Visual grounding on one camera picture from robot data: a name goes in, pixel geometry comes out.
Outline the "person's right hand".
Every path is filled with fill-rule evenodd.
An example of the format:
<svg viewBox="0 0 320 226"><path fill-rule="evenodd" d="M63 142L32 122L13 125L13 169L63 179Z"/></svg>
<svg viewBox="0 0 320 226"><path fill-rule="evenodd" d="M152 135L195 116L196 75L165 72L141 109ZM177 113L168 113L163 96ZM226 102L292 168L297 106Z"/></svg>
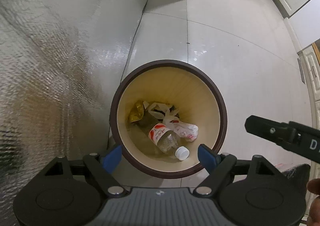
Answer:
<svg viewBox="0 0 320 226"><path fill-rule="evenodd" d="M316 178L310 180L307 184L307 190L317 197L313 200L310 210L309 216L306 225L307 226L320 226L320 179Z"/></svg>

